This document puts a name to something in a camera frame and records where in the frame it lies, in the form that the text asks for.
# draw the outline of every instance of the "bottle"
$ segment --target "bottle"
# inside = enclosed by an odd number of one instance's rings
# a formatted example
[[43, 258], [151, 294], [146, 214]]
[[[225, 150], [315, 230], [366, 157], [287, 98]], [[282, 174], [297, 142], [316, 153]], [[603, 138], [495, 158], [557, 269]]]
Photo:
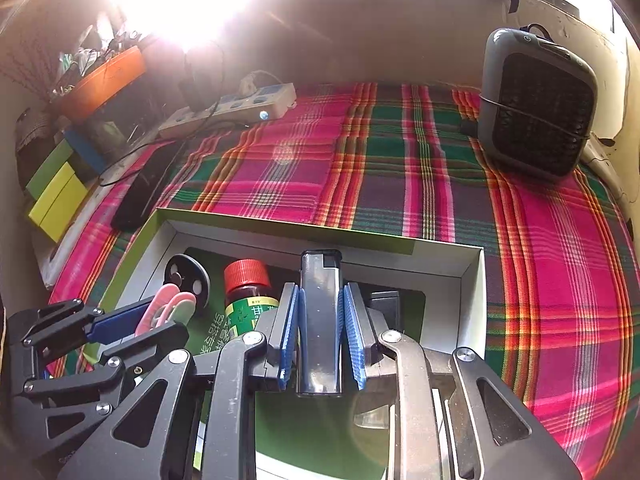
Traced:
[[229, 339], [250, 332], [260, 314], [278, 307], [267, 269], [259, 260], [238, 260], [225, 269], [225, 317]]

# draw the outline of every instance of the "black phone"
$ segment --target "black phone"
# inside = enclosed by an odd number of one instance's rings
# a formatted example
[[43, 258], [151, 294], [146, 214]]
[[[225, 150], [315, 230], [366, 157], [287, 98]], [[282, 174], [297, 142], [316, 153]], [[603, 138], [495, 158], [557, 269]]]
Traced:
[[132, 232], [142, 227], [160, 198], [183, 146], [183, 142], [171, 142], [151, 154], [113, 215], [112, 228]]

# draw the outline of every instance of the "plaid tablecloth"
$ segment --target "plaid tablecloth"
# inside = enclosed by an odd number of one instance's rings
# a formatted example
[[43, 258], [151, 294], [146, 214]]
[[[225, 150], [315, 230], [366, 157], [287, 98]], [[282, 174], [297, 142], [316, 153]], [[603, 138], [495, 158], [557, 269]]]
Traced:
[[[461, 133], [478, 104], [433, 86], [303, 89], [281, 120], [195, 142], [159, 205], [484, 246], [486, 360], [589, 480], [638, 408], [630, 237], [586, 168], [550, 185], [488, 160]], [[132, 238], [109, 227], [128, 185], [94, 213], [52, 302], [99, 303]]]

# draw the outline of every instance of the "portable heater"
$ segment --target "portable heater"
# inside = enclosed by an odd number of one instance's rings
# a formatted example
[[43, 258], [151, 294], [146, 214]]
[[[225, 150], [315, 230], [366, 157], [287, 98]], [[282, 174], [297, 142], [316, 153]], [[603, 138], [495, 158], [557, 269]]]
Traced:
[[478, 139], [493, 158], [559, 180], [578, 162], [596, 96], [593, 70], [573, 52], [499, 28], [486, 43]]

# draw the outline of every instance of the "power strip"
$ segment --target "power strip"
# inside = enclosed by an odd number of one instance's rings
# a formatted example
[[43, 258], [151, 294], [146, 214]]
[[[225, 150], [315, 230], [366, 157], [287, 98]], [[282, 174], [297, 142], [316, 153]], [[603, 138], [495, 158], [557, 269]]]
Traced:
[[[218, 103], [218, 109], [207, 123], [233, 121], [244, 124], [259, 123], [281, 118], [296, 103], [296, 89], [293, 83], [258, 88], [249, 97], [236, 98], [225, 95]], [[163, 139], [177, 139], [193, 133], [211, 114], [210, 108], [192, 112], [189, 107], [181, 108], [158, 128]]]

